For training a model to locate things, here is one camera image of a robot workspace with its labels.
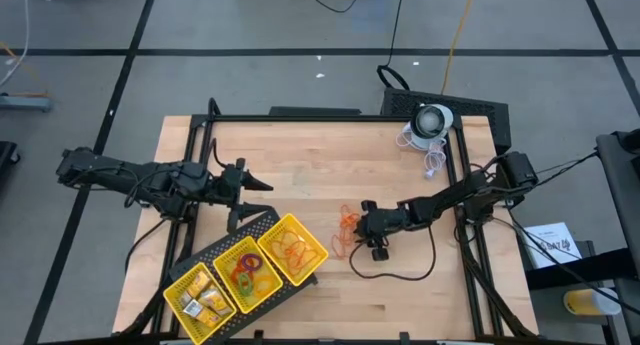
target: wooden table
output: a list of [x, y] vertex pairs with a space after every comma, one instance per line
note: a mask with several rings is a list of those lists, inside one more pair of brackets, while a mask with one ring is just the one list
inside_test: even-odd
[[[187, 116], [165, 118], [155, 161], [182, 159], [189, 121]], [[470, 161], [486, 163], [495, 155], [487, 119], [464, 117], [463, 123]], [[275, 188], [273, 192], [244, 191], [243, 200], [273, 205], [281, 216], [295, 214], [331, 249], [341, 205], [358, 211], [360, 201], [370, 199], [380, 207], [395, 207], [398, 200], [434, 194], [449, 185], [446, 169], [426, 180], [424, 154], [395, 144], [402, 126], [399, 122], [216, 122], [213, 136], [223, 162], [244, 157], [252, 174]], [[460, 179], [455, 143], [452, 149]], [[199, 152], [196, 146], [194, 154]], [[210, 161], [209, 170], [216, 174], [221, 169]], [[223, 206], [200, 206], [194, 252], [225, 235], [227, 214]], [[495, 216], [510, 220], [503, 209], [496, 209]], [[136, 236], [157, 221], [154, 210], [143, 210]], [[473, 339], [454, 226], [451, 210], [432, 226], [437, 263], [429, 278], [364, 280], [330, 250], [329, 259], [316, 272], [317, 286], [303, 289], [235, 337], [251, 338], [262, 329], [265, 338], [272, 339], [398, 339], [401, 331], [409, 332], [411, 339]], [[537, 332], [513, 230], [499, 222], [484, 229], [497, 290], [522, 323]], [[157, 289], [168, 233], [169, 226], [159, 230], [132, 256], [114, 331], [129, 325]], [[363, 248], [354, 258], [356, 267], [367, 274], [406, 276], [427, 270], [432, 260], [427, 231], [399, 233], [389, 240], [389, 261], [373, 262]], [[486, 298], [478, 289], [484, 329], [491, 333]], [[170, 320], [170, 310], [165, 310], [163, 330], [169, 328]]]

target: yellow plastic basket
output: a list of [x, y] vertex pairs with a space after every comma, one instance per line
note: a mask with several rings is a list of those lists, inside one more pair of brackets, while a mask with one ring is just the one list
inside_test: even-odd
[[[185, 314], [182, 310], [182, 305], [180, 304], [180, 296], [187, 290], [187, 287], [191, 284], [193, 279], [196, 277], [196, 274], [200, 271], [204, 271], [207, 273], [209, 278], [213, 281], [213, 284], [220, 290], [222, 296], [224, 296], [224, 300], [227, 302], [229, 307], [231, 308], [231, 314], [228, 314], [226, 318], [224, 318], [218, 326], [215, 328], [210, 328], [200, 321], [192, 318], [191, 316]], [[224, 325], [229, 319], [231, 319], [238, 310], [233, 302], [227, 296], [226, 291], [224, 291], [223, 287], [216, 281], [216, 279], [211, 274], [211, 271], [207, 269], [207, 266], [204, 263], [198, 263], [191, 270], [187, 271], [186, 274], [182, 275], [180, 279], [171, 284], [163, 293], [165, 300], [169, 303], [171, 310], [182, 324], [182, 327], [187, 331], [191, 341], [195, 345], [200, 345], [205, 342], [209, 336], [211, 336], [216, 330], [218, 330], [222, 325]]]
[[[251, 295], [244, 296], [240, 292], [238, 283], [234, 282], [232, 279], [234, 269], [238, 267], [240, 258], [245, 254], [258, 255], [262, 258], [263, 261], [260, 269], [252, 272], [252, 280], [258, 279], [259, 277], [267, 277], [272, 280], [270, 282], [271, 287], [267, 288], [267, 290], [264, 290], [262, 294], [256, 294], [256, 291], [254, 289]], [[248, 314], [249, 312], [251, 312], [251, 310], [255, 309], [256, 306], [260, 305], [274, 292], [278, 291], [278, 289], [280, 289], [283, 285], [282, 279], [273, 268], [273, 266], [271, 266], [268, 258], [260, 250], [258, 244], [255, 240], [253, 240], [251, 236], [247, 236], [244, 239], [240, 240], [229, 250], [225, 251], [224, 253], [222, 253], [222, 255], [213, 260], [213, 267], [222, 278], [222, 281], [224, 281], [224, 284], [227, 286], [227, 289], [229, 289], [229, 292], [231, 292], [231, 296], [233, 296], [233, 298], [238, 303], [240, 311], [242, 311], [244, 314]]]
[[[283, 248], [286, 247], [289, 249], [294, 247], [296, 248], [294, 250], [299, 251], [300, 245], [294, 243], [304, 245], [304, 252], [299, 252], [302, 256], [302, 264], [297, 269], [291, 269], [289, 264], [291, 258], [283, 253], [286, 251]], [[287, 214], [280, 219], [258, 239], [258, 244], [295, 286], [302, 284], [329, 257], [327, 249], [292, 214]], [[305, 252], [309, 254], [308, 258], [304, 255]]]

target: black tray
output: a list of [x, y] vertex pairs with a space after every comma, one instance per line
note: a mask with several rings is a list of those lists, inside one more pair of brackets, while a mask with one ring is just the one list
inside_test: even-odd
[[[202, 251], [194, 254], [189, 259], [175, 265], [171, 270], [169, 270], [169, 275], [175, 281], [184, 273], [189, 271], [197, 263], [203, 262], [209, 268], [209, 270], [211, 270], [211, 273], [213, 274], [213, 276], [215, 276], [216, 280], [220, 284], [223, 284], [222, 279], [216, 272], [216, 269], [213, 267], [213, 260], [247, 236], [252, 236], [257, 241], [258, 238], [262, 236], [262, 234], [271, 229], [271, 227], [273, 227], [273, 225], [275, 225], [279, 220], [280, 216], [278, 216], [278, 213], [273, 209], [269, 210], [260, 217], [241, 226], [236, 232], [223, 237], [222, 239], [207, 246]], [[289, 281], [289, 279], [287, 279], [286, 276], [284, 276], [284, 274], [277, 267], [274, 266], [274, 269], [276, 270], [280, 278], [282, 278], [282, 281], [284, 283], [282, 287], [278, 291], [273, 293], [273, 295], [271, 295], [262, 304], [253, 309], [250, 313], [242, 314], [238, 309], [238, 312], [229, 321], [227, 321], [226, 324], [218, 329], [205, 342], [205, 344], [221, 344], [226, 339], [233, 336], [235, 333], [244, 329], [249, 324], [260, 318], [262, 315], [269, 312], [271, 309], [282, 304], [282, 302], [296, 294], [298, 291], [311, 284], [318, 283], [316, 276], [311, 275], [302, 284], [300, 284], [300, 286], [296, 287]]]

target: gray floor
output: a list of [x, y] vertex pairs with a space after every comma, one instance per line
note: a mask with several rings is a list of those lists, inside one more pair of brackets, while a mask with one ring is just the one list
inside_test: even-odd
[[[145, 0], [30, 0], [34, 48], [117, 48], [131, 42]], [[349, 0], [326, 0], [335, 6]], [[640, 48], [636, 0], [596, 0], [620, 48]], [[397, 47], [447, 48], [465, 0], [405, 0]], [[384, 48], [397, 0], [359, 0], [343, 15], [311, 0], [156, 0], [141, 48]], [[22, 0], [0, 0], [0, 41], [22, 47]], [[461, 48], [605, 49], [584, 0], [475, 0]], [[1, 64], [7, 58], [0, 58]], [[20, 343], [66, 225], [75, 192], [56, 184], [64, 148], [92, 146], [123, 57], [30, 57], [55, 100], [47, 114], [0, 112], [0, 139], [23, 161], [0, 194], [0, 342]], [[137, 57], [105, 154], [153, 157], [162, 118], [204, 112], [266, 114], [271, 106], [380, 110], [384, 57]], [[625, 58], [640, 77], [640, 58]], [[412, 88], [440, 89], [445, 57], [394, 57]], [[21, 71], [2, 91], [40, 91]], [[536, 168], [589, 153], [595, 136], [640, 125], [610, 57], [457, 57], [448, 94], [510, 105], [513, 149]], [[526, 225], [565, 221], [598, 251], [624, 246], [597, 160], [532, 192], [515, 212]], [[41, 341], [108, 335], [123, 262], [139, 210], [122, 197], [91, 194]], [[597, 327], [561, 324], [534, 294], [542, 332], [602, 343]]]

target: green rubber band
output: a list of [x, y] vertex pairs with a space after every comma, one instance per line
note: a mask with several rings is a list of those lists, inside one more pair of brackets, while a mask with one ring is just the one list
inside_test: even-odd
[[253, 293], [253, 282], [251, 282], [251, 278], [246, 272], [238, 274], [238, 290], [240, 290], [240, 294], [244, 297], [249, 297]]

